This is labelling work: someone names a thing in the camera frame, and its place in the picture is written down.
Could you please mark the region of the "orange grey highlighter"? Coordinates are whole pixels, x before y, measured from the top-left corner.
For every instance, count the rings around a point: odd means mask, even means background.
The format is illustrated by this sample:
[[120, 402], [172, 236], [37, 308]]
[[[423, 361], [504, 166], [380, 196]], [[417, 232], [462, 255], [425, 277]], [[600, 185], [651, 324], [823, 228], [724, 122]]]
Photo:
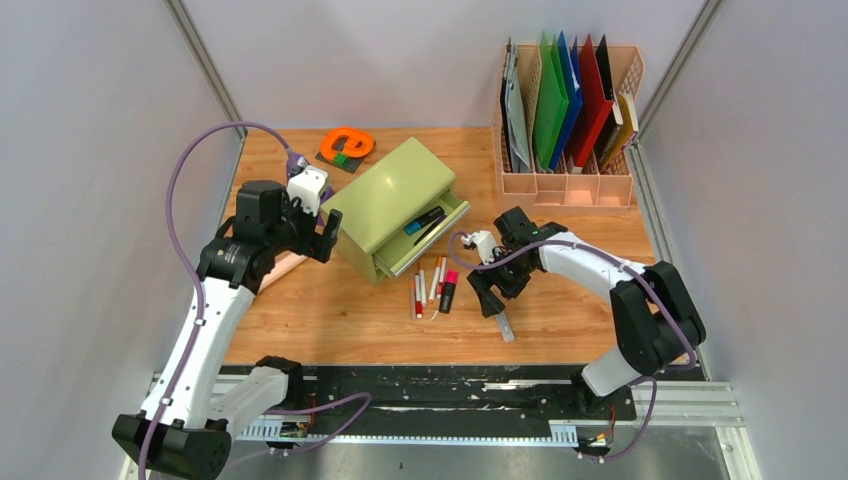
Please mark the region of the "orange grey highlighter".
[[495, 316], [495, 321], [498, 326], [498, 329], [502, 335], [503, 340], [506, 343], [513, 342], [515, 340], [515, 334], [510, 325], [510, 322], [504, 312], [497, 314]]

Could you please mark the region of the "green drawer cabinet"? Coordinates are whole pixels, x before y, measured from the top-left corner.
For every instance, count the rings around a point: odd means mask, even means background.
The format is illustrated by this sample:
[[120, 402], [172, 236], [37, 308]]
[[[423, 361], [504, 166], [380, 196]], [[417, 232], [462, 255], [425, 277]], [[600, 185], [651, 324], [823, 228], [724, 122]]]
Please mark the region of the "green drawer cabinet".
[[[417, 138], [411, 137], [335, 192], [321, 217], [342, 214], [333, 253], [377, 285], [414, 266], [471, 209], [454, 192], [456, 174]], [[445, 218], [428, 235], [404, 228], [439, 207]]]

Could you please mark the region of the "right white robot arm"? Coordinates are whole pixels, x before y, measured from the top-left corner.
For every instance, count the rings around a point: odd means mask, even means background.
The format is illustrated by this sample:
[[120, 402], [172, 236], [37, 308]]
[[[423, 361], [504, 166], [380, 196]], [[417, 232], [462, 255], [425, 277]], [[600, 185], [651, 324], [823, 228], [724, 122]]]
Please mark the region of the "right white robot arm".
[[574, 281], [609, 302], [616, 344], [578, 374], [570, 392], [577, 413], [598, 416], [612, 394], [681, 357], [687, 357], [687, 367], [695, 366], [706, 329], [673, 264], [627, 260], [560, 224], [537, 225], [519, 207], [497, 217], [494, 225], [494, 231], [457, 233], [462, 246], [479, 256], [476, 264], [457, 263], [469, 269], [467, 280], [481, 314], [496, 321], [505, 341], [515, 335], [504, 302], [522, 293], [535, 272]]

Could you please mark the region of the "grey clipboard with papers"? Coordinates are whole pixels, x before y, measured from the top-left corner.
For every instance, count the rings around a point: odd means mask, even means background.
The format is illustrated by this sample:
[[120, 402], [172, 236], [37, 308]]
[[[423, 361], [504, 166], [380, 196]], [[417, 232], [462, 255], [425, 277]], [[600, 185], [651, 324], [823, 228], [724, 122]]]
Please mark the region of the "grey clipboard with papers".
[[521, 174], [531, 173], [532, 158], [527, 136], [524, 104], [518, 81], [517, 53], [512, 39], [509, 39], [505, 46], [500, 101], [509, 171]]

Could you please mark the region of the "black paperback book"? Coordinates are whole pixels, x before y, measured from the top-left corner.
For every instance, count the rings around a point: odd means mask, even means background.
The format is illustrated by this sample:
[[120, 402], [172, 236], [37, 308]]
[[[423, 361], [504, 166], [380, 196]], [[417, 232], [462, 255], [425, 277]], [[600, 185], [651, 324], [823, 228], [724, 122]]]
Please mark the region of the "black paperback book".
[[612, 67], [606, 36], [601, 38], [600, 43], [595, 49], [595, 58], [599, 67], [603, 94], [601, 113], [604, 123], [593, 146], [593, 153], [595, 154], [598, 170], [601, 170], [600, 164], [608, 155], [611, 144], [622, 126], [623, 120], [613, 85]]

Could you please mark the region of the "purple stapler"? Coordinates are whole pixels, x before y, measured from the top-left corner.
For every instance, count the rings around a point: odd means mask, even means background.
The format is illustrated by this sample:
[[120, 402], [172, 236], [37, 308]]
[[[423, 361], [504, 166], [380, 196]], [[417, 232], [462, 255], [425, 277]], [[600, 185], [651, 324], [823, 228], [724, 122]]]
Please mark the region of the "purple stapler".
[[[286, 164], [287, 169], [287, 184], [288, 180], [299, 173], [306, 166], [311, 165], [302, 155], [296, 154], [292, 159], [289, 159]], [[319, 215], [315, 217], [318, 222], [321, 222], [320, 210]]]

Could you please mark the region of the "pink capped black highlighter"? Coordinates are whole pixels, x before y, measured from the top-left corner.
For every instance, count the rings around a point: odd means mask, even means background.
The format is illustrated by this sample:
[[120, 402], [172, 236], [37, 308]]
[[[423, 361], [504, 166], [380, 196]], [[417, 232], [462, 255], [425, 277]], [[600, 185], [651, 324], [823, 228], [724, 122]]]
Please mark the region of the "pink capped black highlighter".
[[458, 283], [458, 278], [459, 274], [456, 270], [447, 270], [442, 286], [442, 292], [438, 308], [440, 313], [447, 314], [451, 311], [452, 303], [455, 298], [455, 291]]

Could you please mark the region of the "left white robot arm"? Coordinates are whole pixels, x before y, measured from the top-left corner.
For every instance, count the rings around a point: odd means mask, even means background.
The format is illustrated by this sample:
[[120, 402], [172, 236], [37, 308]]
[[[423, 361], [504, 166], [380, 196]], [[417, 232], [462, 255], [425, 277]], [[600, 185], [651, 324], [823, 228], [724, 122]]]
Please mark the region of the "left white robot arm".
[[112, 428], [116, 443], [149, 471], [183, 479], [215, 479], [234, 440], [272, 406], [298, 411], [306, 400], [299, 363], [263, 358], [248, 377], [212, 395], [232, 337], [279, 254], [290, 251], [328, 261], [342, 215], [331, 210], [316, 229], [329, 182], [301, 173], [282, 185], [243, 184], [236, 213], [218, 228], [189, 273], [195, 287], [184, 326], [161, 374], [136, 414], [121, 414]]

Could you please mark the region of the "green plastic folder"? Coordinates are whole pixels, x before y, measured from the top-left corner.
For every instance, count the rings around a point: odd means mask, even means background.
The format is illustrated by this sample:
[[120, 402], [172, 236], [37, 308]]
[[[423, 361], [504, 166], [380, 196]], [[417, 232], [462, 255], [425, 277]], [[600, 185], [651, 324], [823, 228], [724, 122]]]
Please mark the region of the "green plastic folder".
[[557, 43], [546, 32], [540, 35], [538, 53], [541, 77], [532, 136], [538, 166], [547, 171], [555, 156], [569, 98]]

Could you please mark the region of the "blue capped black marker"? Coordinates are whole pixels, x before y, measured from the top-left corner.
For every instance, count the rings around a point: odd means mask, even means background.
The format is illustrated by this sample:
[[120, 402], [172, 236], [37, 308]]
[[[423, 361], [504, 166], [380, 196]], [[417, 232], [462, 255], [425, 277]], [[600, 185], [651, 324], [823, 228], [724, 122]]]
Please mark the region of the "blue capped black marker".
[[421, 231], [426, 226], [432, 224], [444, 215], [444, 209], [441, 206], [433, 207], [427, 212], [419, 215], [404, 227], [404, 232], [411, 236], [416, 232]]

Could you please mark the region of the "blue plastic folder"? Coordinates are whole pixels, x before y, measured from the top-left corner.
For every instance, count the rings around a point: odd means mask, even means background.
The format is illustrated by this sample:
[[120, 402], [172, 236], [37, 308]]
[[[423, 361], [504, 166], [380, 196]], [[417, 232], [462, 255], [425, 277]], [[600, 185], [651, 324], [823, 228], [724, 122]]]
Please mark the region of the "blue plastic folder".
[[563, 72], [563, 85], [567, 95], [567, 109], [563, 119], [560, 132], [555, 143], [553, 155], [549, 168], [557, 171], [563, 164], [563, 154], [568, 144], [574, 126], [577, 122], [580, 110], [583, 106], [583, 97], [579, 79], [578, 53], [572, 50], [568, 42], [569, 38], [561, 31], [557, 41], [560, 66]]

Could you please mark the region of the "purple highlighter marker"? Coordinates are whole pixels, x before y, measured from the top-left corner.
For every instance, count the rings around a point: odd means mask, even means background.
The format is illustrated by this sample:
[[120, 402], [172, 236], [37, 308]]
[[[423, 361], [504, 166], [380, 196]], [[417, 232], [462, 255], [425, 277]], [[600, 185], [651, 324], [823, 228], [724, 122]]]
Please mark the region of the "purple highlighter marker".
[[442, 214], [436, 220], [434, 220], [431, 224], [429, 224], [423, 233], [415, 240], [414, 245], [420, 244], [424, 241], [428, 235], [430, 235], [444, 220], [446, 219], [446, 214]]

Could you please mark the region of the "red plastic folder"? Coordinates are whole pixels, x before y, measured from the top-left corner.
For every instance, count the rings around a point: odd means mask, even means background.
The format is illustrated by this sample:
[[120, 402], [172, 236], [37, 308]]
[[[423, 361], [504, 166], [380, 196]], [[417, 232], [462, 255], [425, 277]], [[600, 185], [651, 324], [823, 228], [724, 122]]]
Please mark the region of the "red plastic folder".
[[589, 163], [593, 146], [604, 123], [601, 113], [603, 94], [599, 67], [595, 58], [595, 49], [598, 44], [595, 45], [592, 37], [588, 35], [578, 57], [583, 106], [567, 145], [569, 154], [567, 166], [572, 174], [581, 173]]

